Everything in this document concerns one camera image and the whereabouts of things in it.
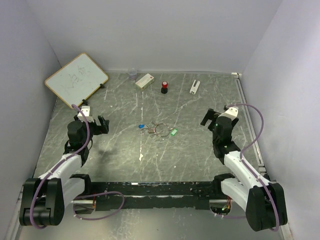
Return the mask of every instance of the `key ring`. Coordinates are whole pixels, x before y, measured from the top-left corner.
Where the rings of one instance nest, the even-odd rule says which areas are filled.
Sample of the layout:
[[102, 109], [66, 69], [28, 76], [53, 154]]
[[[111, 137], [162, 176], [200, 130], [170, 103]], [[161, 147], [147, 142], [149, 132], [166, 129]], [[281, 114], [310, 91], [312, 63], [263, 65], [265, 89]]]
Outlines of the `key ring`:
[[[156, 123], [155, 121], [151, 122], [155, 127], [149, 127], [148, 125], [145, 125], [141, 131], [143, 130], [148, 130], [149, 134], [154, 134], [157, 135], [160, 138], [164, 138], [166, 136], [168, 136], [170, 134], [170, 131], [173, 130], [174, 128], [170, 128], [167, 124], [165, 123]], [[165, 128], [167, 128], [167, 130], [161, 130], [161, 126], [165, 126]]]

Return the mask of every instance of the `clear plastic cup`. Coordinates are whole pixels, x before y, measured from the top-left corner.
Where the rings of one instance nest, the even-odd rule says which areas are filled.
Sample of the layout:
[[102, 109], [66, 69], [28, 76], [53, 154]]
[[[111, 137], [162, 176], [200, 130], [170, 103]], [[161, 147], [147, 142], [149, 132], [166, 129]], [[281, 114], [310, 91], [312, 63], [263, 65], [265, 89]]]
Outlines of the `clear plastic cup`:
[[130, 80], [136, 80], [138, 77], [138, 72], [135, 68], [129, 68], [128, 69], [129, 79]]

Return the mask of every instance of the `small whiteboard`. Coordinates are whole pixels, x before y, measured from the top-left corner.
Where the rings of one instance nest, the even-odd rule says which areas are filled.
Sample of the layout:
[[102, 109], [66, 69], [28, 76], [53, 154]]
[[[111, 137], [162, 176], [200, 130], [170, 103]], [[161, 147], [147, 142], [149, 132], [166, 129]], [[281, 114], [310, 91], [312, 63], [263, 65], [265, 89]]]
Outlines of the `small whiteboard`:
[[86, 53], [81, 53], [44, 83], [72, 108], [72, 104], [80, 106], [108, 79], [108, 75]]

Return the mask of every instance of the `red cap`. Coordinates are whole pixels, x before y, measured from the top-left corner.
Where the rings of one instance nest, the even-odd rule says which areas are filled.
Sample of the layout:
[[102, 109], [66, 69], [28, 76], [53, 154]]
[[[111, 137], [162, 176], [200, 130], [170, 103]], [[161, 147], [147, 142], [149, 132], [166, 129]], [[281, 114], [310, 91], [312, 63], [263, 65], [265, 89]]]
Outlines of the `red cap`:
[[168, 82], [167, 81], [163, 81], [162, 82], [162, 87], [166, 89], [168, 87]]

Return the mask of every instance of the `white wall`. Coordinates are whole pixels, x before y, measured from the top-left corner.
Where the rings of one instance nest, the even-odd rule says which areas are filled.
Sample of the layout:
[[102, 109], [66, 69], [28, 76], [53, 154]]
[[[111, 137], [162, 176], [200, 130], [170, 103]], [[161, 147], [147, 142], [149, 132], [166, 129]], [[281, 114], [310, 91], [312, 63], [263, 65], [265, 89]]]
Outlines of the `white wall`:
[[27, 0], [60, 63], [242, 72], [282, 0]]
[[60, 68], [25, 0], [0, 1], [0, 239], [31, 177], [56, 100], [44, 81]]
[[[265, 117], [259, 145], [284, 187], [295, 240], [319, 239], [319, 9], [319, 0], [284, 0], [242, 79], [247, 101]], [[250, 113], [257, 131], [259, 117]]]

